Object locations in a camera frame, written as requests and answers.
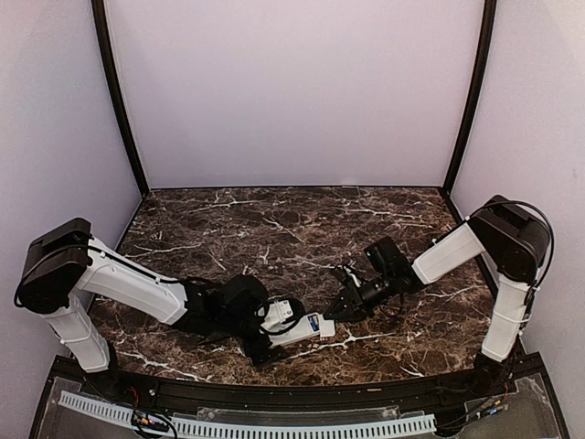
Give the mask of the blue battery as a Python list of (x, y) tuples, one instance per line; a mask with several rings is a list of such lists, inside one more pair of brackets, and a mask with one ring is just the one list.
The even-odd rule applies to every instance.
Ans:
[(311, 314), (307, 317), (308, 324), (314, 333), (320, 332), (319, 317), (317, 314)]

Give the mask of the white remote control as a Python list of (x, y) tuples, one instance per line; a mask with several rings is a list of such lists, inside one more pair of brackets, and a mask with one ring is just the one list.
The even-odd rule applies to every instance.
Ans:
[[(323, 315), (318, 313), (313, 314), (318, 315), (319, 321), (325, 320)], [(272, 345), (274, 347), (287, 346), (296, 342), (304, 341), (308, 338), (320, 337), (319, 333), (314, 333), (310, 328), (307, 320), (308, 316), (309, 315), (304, 316), (295, 327), (293, 327), (286, 333), (277, 336), (269, 336)]]

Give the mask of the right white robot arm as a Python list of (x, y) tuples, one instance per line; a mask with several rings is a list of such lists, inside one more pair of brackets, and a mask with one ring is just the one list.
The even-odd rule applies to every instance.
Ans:
[(542, 210), (495, 195), (414, 260), (390, 237), (367, 246), (365, 255), (377, 273), (371, 280), (347, 265), (336, 266), (333, 274), (342, 288), (324, 316), (336, 322), (360, 322), (389, 298), (417, 293), (470, 260), (486, 256), (495, 266), (497, 294), (479, 356), (491, 361), (466, 378), (467, 390), (484, 397), (502, 380), (495, 362), (508, 359), (527, 325), (554, 248), (554, 231)]

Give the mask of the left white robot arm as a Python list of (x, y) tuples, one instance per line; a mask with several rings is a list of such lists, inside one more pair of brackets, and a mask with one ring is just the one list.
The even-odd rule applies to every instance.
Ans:
[(71, 219), (30, 243), (14, 304), (42, 316), (110, 399), (122, 398), (129, 380), (114, 367), (115, 350), (92, 324), (78, 291), (105, 296), (183, 333), (234, 337), (256, 367), (281, 355), (276, 337), (305, 316), (299, 300), (269, 298), (252, 275), (225, 283), (164, 277), (107, 247), (87, 220)]

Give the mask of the white battery cover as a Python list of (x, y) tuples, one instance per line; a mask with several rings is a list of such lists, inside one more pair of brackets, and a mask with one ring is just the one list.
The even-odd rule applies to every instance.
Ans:
[(334, 320), (320, 320), (319, 321), (319, 335), (320, 338), (334, 337), (336, 333)]

